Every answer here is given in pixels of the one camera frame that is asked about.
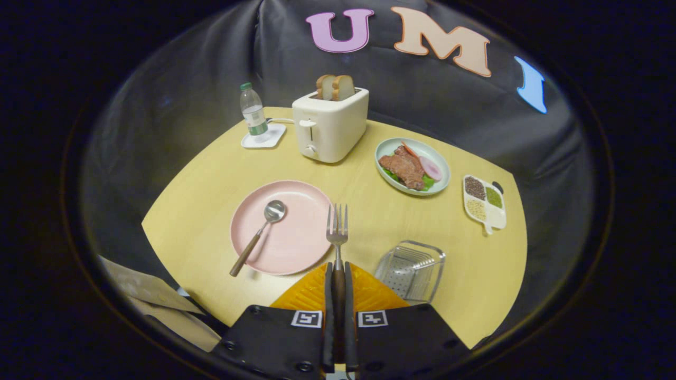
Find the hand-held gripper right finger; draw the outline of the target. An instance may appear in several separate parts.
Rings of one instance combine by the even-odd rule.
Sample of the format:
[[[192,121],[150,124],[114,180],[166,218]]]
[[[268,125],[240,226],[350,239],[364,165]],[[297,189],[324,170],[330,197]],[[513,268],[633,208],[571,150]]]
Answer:
[[[357,379],[456,375],[470,349],[432,305],[406,305],[351,263],[345,265],[345,278],[345,360]]]

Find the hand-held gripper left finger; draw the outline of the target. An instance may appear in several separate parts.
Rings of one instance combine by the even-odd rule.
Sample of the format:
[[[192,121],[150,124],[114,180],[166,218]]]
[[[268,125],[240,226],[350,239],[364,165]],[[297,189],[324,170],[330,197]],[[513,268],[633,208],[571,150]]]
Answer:
[[[324,310],[250,305],[213,348],[213,357],[263,379],[324,379],[335,370],[333,265],[323,266]]]

